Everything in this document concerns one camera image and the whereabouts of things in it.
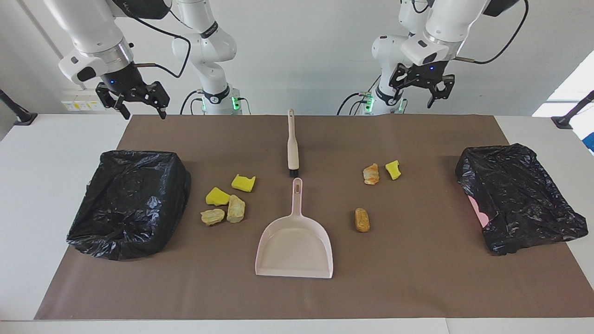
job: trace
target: white table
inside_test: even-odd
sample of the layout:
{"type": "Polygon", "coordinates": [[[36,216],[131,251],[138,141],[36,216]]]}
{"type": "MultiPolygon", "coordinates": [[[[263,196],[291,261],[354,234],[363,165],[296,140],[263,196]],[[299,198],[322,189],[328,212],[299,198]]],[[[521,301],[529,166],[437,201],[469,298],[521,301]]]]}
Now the white table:
{"type": "MultiPolygon", "coordinates": [[[[546,118],[496,117],[510,143],[532,148],[573,208],[594,221],[594,157],[546,118]]],[[[0,333],[592,333],[587,319],[355,319],[31,321],[66,250],[101,152],[115,149],[119,115],[39,115],[0,141],[0,333]]],[[[594,237],[569,244],[590,284],[594,237]]]]}

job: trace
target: black band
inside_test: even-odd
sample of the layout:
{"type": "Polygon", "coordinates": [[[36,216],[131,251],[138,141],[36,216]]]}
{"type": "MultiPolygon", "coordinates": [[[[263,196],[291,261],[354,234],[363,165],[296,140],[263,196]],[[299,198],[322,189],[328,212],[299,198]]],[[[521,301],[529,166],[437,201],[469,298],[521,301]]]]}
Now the black band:
{"type": "Polygon", "coordinates": [[[217,21],[215,21],[213,25],[210,26],[210,28],[208,28],[205,32],[200,34],[200,37],[202,37],[203,39],[209,38],[217,31],[218,28],[219,24],[217,23],[217,21]]]}
{"type": "Polygon", "coordinates": [[[395,106],[398,100],[400,100],[402,97],[402,91],[396,94],[396,96],[390,96],[382,93],[379,86],[377,86],[375,89],[375,94],[380,98],[380,100],[384,101],[387,106],[395,106]]]}
{"type": "Polygon", "coordinates": [[[218,94],[208,94],[207,92],[204,92],[204,97],[206,97],[210,103],[218,105],[224,98],[227,97],[227,95],[229,95],[230,91],[231,89],[229,88],[229,85],[227,85],[227,88],[218,94]]]}

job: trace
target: food scrap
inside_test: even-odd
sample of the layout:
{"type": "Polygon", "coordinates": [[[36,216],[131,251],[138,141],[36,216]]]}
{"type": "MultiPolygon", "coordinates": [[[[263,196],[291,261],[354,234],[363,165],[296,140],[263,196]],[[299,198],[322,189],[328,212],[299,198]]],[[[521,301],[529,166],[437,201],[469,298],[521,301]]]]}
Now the food scrap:
{"type": "Polygon", "coordinates": [[[245,202],[236,195],[231,195],[229,199],[229,210],[227,220],[232,223],[239,223],[245,214],[245,202]]]}
{"type": "Polygon", "coordinates": [[[369,225],[369,215],[365,209],[358,207],[355,210],[355,228],[359,232],[367,232],[371,228],[369,225]]]}
{"type": "Polygon", "coordinates": [[[398,160],[392,161],[386,165],[386,169],[388,170],[388,173],[390,173],[392,180],[397,179],[402,174],[400,173],[400,170],[398,170],[398,165],[398,160]]]}
{"type": "Polygon", "coordinates": [[[202,215],[202,221],[206,226],[212,226],[216,223],[220,223],[225,218],[225,211],[221,209],[206,210],[200,213],[202,215]]]}
{"type": "Polygon", "coordinates": [[[365,178],[365,184],[374,185],[380,181],[380,172],[376,163],[363,170],[363,178],[365,178]]]}
{"type": "Polygon", "coordinates": [[[246,193],[251,193],[252,189],[254,188],[254,183],[256,182],[256,177],[247,178],[242,177],[239,174],[235,176],[233,182],[231,182],[231,187],[245,191],[246,193]]]}
{"type": "Polygon", "coordinates": [[[206,204],[208,205],[227,205],[229,203],[229,194],[214,187],[208,195],[206,195],[206,204]]]}

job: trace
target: yellow sponge piece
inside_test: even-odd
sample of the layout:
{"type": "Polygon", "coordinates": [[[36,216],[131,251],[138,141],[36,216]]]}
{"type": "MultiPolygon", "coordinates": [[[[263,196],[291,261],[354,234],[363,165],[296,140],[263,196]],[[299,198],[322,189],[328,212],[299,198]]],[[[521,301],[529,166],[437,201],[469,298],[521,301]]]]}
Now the yellow sponge piece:
{"type": "Polygon", "coordinates": [[[252,177],[248,179],[247,177],[242,177],[237,174],[233,182],[231,182],[231,187],[235,189],[239,189],[241,191],[245,191],[246,193],[251,193],[252,189],[254,188],[254,183],[256,182],[256,177],[252,177]]]}
{"type": "Polygon", "coordinates": [[[229,204],[229,194],[214,187],[208,195],[206,195],[206,204],[208,205],[227,205],[229,204]]]}
{"type": "Polygon", "coordinates": [[[397,179],[402,174],[398,170],[398,160],[392,161],[389,164],[387,164],[386,169],[388,170],[388,173],[390,173],[392,179],[397,179]]]}

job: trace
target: dustpan handle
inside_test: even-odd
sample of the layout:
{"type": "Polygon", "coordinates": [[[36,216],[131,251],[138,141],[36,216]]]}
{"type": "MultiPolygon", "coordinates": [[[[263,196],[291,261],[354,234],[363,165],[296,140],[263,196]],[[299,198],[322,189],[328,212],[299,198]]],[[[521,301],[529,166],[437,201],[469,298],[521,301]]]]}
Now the dustpan handle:
{"type": "Polygon", "coordinates": [[[301,196],[303,195],[303,180],[293,179],[293,206],[291,216],[301,216],[301,196]]]}

